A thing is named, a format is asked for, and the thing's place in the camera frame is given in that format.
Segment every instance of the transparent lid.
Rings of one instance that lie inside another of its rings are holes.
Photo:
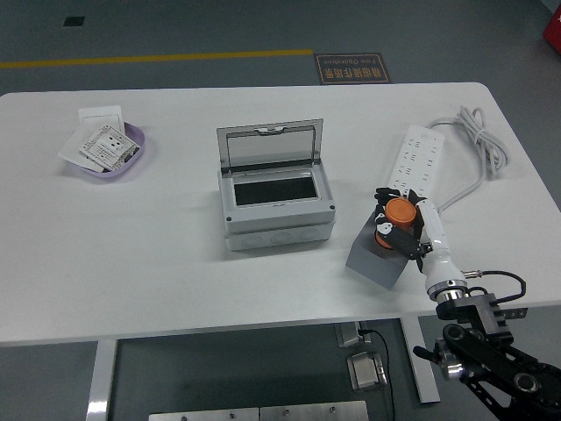
[[[319,163],[322,119],[217,130],[223,173]]]

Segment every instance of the power socket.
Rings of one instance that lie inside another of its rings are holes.
[[[403,195],[412,189],[419,196],[428,196],[443,145],[444,135],[441,132],[411,125],[387,186],[398,189]]]

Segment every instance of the black cable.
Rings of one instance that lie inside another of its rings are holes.
[[[471,287],[467,290],[467,293],[471,295],[472,291],[481,291],[483,294],[488,294],[487,290],[483,287]]]
[[[511,278],[516,279],[520,283],[520,294],[514,294],[512,296],[504,296],[503,298],[499,298],[495,301],[497,304],[501,303],[508,303],[509,301],[517,300],[518,298],[522,298],[526,295],[526,282],[518,275],[515,275],[511,272],[506,272],[504,270],[484,270],[481,272],[481,275],[504,275],[509,276]]]
[[[389,375],[389,350],[387,348],[387,343],[380,332],[375,331],[374,329],[359,329],[360,336],[364,336],[368,333],[376,333],[378,336],[380,336],[380,339],[382,339],[382,342],[384,343],[384,347],[386,348],[387,384],[389,385],[389,394],[392,397],[392,421],[395,421],[394,387],[392,386],[392,380],[390,379],[390,375]]]

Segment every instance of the table leg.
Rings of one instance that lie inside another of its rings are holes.
[[[115,339],[104,339],[97,342],[86,421],[107,421],[116,353],[117,341]]]
[[[413,368],[413,375],[417,391],[419,392],[419,400],[421,403],[440,402],[440,395],[438,394],[437,383],[435,376],[432,372],[430,362],[423,360],[413,354],[414,346],[423,346],[424,338],[419,325],[419,318],[417,316],[406,316],[401,318],[401,328],[403,336],[405,336],[405,345],[411,360],[411,367]]]

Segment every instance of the gray plastic box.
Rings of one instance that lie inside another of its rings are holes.
[[[323,120],[217,129],[231,250],[328,239],[335,203],[321,161]]]

